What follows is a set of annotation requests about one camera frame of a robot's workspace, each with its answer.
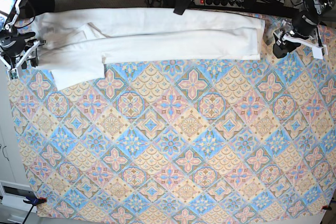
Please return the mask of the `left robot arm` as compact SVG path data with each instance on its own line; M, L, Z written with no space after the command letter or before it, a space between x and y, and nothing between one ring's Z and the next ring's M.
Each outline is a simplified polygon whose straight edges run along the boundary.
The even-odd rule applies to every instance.
M315 59L323 59L328 53L327 46L320 38L318 24L323 14L334 7L335 0L302 0L302 3L304 9L293 19L285 19L281 27L274 31L272 51L278 59L301 45L308 46Z

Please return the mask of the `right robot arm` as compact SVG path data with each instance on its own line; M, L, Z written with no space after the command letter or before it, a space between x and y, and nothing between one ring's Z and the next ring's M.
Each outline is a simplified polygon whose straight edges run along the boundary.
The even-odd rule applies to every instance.
M38 65L37 48L46 44L35 39L34 32L21 34L16 22L20 5L26 0L1 0L1 62L11 78L19 78L19 71L26 61Z

